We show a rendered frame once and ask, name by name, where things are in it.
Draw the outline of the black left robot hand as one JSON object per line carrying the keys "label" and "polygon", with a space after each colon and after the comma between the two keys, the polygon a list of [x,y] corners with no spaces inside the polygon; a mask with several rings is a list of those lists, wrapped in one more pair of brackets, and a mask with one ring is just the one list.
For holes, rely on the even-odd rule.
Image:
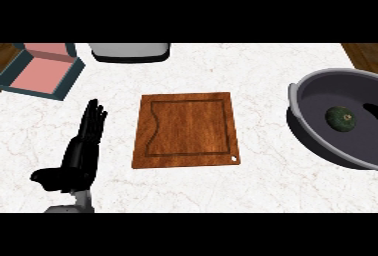
{"label": "black left robot hand", "polygon": [[70,139],[59,168],[44,168],[30,174],[45,191],[73,193],[90,189],[95,178],[98,144],[107,112],[97,100],[87,103],[76,136]]}

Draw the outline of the brown wooden cutting board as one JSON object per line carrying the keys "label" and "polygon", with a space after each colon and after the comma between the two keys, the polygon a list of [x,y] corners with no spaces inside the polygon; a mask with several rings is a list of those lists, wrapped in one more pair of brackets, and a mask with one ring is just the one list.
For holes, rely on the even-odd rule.
{"label": "brown wooden cutting board", "polygon": [[239,163],[230,93],[143,95],[131,168]]}

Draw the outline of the grey metal pot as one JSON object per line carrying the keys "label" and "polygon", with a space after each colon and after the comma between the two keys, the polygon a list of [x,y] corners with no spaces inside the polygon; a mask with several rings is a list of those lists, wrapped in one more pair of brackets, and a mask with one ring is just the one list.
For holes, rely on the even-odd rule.
{"label": "grey metal pot", "polygon": [[[343,68],[318,70],[287,87],[286,123],[307,149],[336,165],[378,170],[378,74]],[[324,119],[330,107],[355,116],[349,132],[335,131]]]}

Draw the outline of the dark green squash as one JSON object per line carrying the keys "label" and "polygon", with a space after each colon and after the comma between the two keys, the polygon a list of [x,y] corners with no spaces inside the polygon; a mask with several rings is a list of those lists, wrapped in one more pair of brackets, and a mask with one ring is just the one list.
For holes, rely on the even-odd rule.
{"label": "dark green squash", "polygon": [[329,127],[338,132],[349,132],[355,127],[354,114],[342,106],[333,106],[326,110],[324,120]]}

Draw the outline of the teal and pink open box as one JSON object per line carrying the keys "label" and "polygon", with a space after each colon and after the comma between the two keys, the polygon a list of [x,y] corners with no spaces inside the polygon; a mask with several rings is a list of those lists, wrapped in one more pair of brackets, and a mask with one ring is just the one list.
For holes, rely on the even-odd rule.
{"label": "teal and pink open box", "polygon": [[84,69],[72,43],[13,43],[0,90],[61,101]]}

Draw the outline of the white and black appliance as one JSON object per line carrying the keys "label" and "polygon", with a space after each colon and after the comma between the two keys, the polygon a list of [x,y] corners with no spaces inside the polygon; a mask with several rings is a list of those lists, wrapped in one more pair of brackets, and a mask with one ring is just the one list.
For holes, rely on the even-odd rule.
{"label": "white and black appliance", "polygon": [[90,43],[91,55],[104,63],[153,63],[169,57],[169,43]]}

